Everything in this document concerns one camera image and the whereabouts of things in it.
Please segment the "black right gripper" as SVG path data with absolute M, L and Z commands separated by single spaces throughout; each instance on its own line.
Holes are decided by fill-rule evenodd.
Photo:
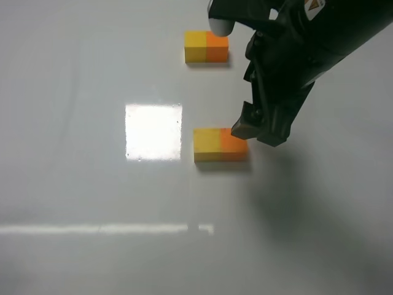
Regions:
M 285 143 L 310 93 L 313 58 L 301 26 L 303 6 L 281 6 L 277 19 L 264 20 L 246 49 L 244 79 L 251 83 L 252 102 L 243 102 L 231 135 L 269 146 Z

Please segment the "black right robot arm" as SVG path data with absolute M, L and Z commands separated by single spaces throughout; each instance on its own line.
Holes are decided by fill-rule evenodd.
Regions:
M 254 34 L 246 47 L 244 102 L 231 134 L 269 146 L 285 143 L 315 81 L 392 23 L 391 1 L 210 1 L 211 31 L 235 23 Z

